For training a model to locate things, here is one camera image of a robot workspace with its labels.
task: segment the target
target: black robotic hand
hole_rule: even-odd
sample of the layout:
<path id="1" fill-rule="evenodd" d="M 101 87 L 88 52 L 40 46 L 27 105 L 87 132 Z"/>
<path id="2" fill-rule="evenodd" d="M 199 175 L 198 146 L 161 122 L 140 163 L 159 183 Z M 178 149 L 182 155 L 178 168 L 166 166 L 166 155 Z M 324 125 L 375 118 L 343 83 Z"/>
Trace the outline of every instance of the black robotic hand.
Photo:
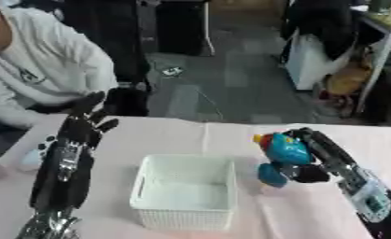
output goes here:
<path id="1" fill-rule="evenodd" d="M 64 121 L 38 171 L 30 206 L 38 213 L 79 208 L 87 198 L 94 159 L 91 152 L 104 133 L 119 121 L 102 122 L 106 109 L 92 110 L 105 98 L 103 92 L 80 100 Z"/>

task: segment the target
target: desk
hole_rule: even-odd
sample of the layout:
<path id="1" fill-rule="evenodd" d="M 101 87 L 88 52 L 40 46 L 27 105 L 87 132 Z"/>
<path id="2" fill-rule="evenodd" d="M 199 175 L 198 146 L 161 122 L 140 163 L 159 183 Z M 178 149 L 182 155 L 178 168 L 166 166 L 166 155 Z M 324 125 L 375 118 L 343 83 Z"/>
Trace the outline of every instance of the desk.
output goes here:
<path id="1" fill-rule="evenodd" d="M 372 76 L 370 77 L 370 80 L 365 85 L 360 95 L 359 103 L 357 105 L 357 112 L 363 111 L 365 101 L 379 76 L 381 75 L 386 60 L 388 60 L 388 56 L 391 53 L 391 18 L 373 13 L 363 13 L 362 21 L 381 31 L 382 33 L 385 33 L 385 38 L 380 48 L 375 53 Z"/>
<path id="2" fill-rule="evenodd" d="M 49 134 L 63 116 L 33 128 L 0 161 L 0 239 L 11 239 L 31 216 L 27 206 L 35 177 L 17 172 L 20 157 Z M 304 125 L 236 125 L 179 119 L 122 118 L 95 152 L 91 191 L 75 215 L 84 219 L 83 239 L 371 239 L 354 208 L 332 183 L 290 183 L 282 190 L 256 180 L 263 155 L 253 134 Z M 313 125 L 344 146 L 362 167 L 391 187 L 391 128 Z M 141 160 L 147 154 L 228 155 L 235 159 L 239 209 L 230 231 L 155 232 L 139 224 L 128 205 Z"/>

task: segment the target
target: plastic basket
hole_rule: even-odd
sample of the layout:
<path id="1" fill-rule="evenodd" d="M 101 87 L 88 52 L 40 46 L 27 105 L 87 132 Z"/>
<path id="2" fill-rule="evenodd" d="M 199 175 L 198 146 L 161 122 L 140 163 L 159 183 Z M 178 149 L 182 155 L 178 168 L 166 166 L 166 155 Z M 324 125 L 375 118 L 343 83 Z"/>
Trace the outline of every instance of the plastic basket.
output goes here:
<path id="1" fill-rule="evenodd" d="M 225 231 L 237 205 L 234 163 L 217 157 L 147 156 L 130 205 L 150 229 Z"/>

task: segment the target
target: table leg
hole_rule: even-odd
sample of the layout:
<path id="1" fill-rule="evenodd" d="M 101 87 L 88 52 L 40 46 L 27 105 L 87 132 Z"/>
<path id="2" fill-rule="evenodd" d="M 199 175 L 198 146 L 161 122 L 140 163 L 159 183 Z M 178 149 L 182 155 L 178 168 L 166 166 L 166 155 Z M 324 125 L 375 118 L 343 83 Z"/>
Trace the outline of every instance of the table leg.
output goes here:
<path id="1" fill-rule="evenodd" d="M 214 48 L 210 37 L 210 4 L 208 2 L 206 2 L 203 6 L 203 33 L 211 55 L 216 55 L 216 49 Z"/>
<path id="2" fill-rule="evenodd" d="M 360 94 L 359 103 L 357 105 L 356 111 L 357 113 L 362 113 L 365 101 L 370 94 L 370 91 L 372 90 L 373 86 L 375 85 L 376 81 L 378 80 L 379 76 L 381 75 L 386 60 L 391 53 L 391 32 L 386 36 L 386 40 L 382 44 L 380 51 L 380 54 L 374 61 L 372 76 L 370 76 L 370 80 L 365 85 L 362 93 Z"/>

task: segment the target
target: cable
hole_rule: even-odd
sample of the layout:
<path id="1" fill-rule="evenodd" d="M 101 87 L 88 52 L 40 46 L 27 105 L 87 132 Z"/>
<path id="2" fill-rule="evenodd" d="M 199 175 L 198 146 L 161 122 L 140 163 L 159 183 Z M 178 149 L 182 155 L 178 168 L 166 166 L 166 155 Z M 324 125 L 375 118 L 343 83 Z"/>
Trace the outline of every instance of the cable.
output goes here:
<path id="1" fill-rule="evenodd" d="M 193 82 L 187 78 L 183 78 L 183 77 L 177 77 L 177 78 L 180 78 L 180 79 L 183 79 L 183 80 L 186 80 L 187 82 L 189 82 L 190 84 L 194 85 Z M 218 115 L 219 117 L 219 120 L 221 122 L 224 122 L 224 115 L 223 113 L 221 112 L 221 110 L 219 110 L 218 108 L 218 105 L 216 104 L 215 101 L 213 101 L 210 97 L 208 97 L 208 95 L 206 95 L 204 92 L 198 90 L 197 88 L 195 88 L 195 91 L 200 95 L 202 96 L 203 98 L 205 98 L 206 101 L 208 101 L 214 108 L 214 110 L 216 111 L 216 114 Z"/>
<path id="2" fill-rule="evenodd" d="M 191 84 L 191 85 L 196 85 L 196 84 L 195 84 L 193 81 L 191 81 L 190 79 L 188 79 L 188 78 L 186 78 L 186 77 L 181 77 L 182 73 L 180 73 L 180 74 L 178 74 L 178 75 L 176 75 L 176 76 L 166 76 L 166 75 L 164 74 L 164 71 L 166 71 L 166 70 L 171 70 L 171 69 L 173 69 L 173 68 L 175 68 L 175 67 L 169 66 L 169 67 L 165 67 L 163 70 L 161 70 L 161 69 L 159 69 L 158 64 L 157 64 L 153 59 L 150 59 L 150 58 L 147 58 L 147 59 L 148 59 L 148 61 L 150 62 L 150 64 L 152 65 L 153 69 L 154 69 L 156 72 L 159 73 L 159 76 L 157 77 L 157 83 L 156 83 L 156 84 L 152 83 L 152 84 L 153 84 L 153 88 L 154 88 L 153 93 L 159 92 L 159 90 L 160 90 L 160 88 L 161 88 L 161 81 L 164 80 L 164 79 L 166 79 L 166 78 L 179 78 L 179 79 L 185 80 L 186 82 L 188 82 L 188 83 Z M 212 106 L 212 107 L 214 108 L 214 110 L 216 111 L 216 114 L 218 115 L 219 120 L 220 120 L 221 122 L 224 122 L 224 121 L 225 121 L 224 115 L 223 115 L 223 113 L 221 112 L 221 110 L 219 109 L 219 107 L 218 107 L 218 105 L 216 104 L 216 102 L 215 102 L 214 100 L 212 100 L 212 99 L 211 99 L 206 93 L 204 93 L 203 91 L 201 91 L 201 90 L 199 90 L 199 89 L 197 89 L 197 88 L 195 88 L 194 90 L 195 90 L 200 96 L 202 96 L 208 103 L 211 104 L 211 106 Z"/>

